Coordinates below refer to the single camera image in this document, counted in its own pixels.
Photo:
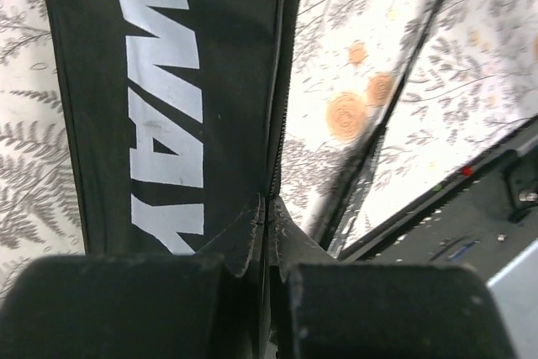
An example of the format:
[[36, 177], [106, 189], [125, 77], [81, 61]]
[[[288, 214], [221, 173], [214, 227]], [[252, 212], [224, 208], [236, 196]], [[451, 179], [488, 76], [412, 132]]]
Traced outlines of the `black Crossway racket cover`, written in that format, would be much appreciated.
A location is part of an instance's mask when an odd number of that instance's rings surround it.
[[45, 0], [87, 253], [261, 222], [298, 0]]

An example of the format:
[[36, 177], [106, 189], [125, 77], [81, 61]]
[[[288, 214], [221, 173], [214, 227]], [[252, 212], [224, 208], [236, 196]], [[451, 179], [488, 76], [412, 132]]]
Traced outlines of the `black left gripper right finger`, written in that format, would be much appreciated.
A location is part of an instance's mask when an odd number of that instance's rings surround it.
[[461, 267], [344, 264], [268, 204], [281, 358], [512, 358], [491, 293]]

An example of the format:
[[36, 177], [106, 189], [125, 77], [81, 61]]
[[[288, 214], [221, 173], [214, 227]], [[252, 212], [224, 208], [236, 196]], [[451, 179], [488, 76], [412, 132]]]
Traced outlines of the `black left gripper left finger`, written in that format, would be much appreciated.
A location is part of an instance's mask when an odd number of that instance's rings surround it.
[[261, 358], [266, 202], [191, 256], [47, 256], [1, 307], [4, 358]]

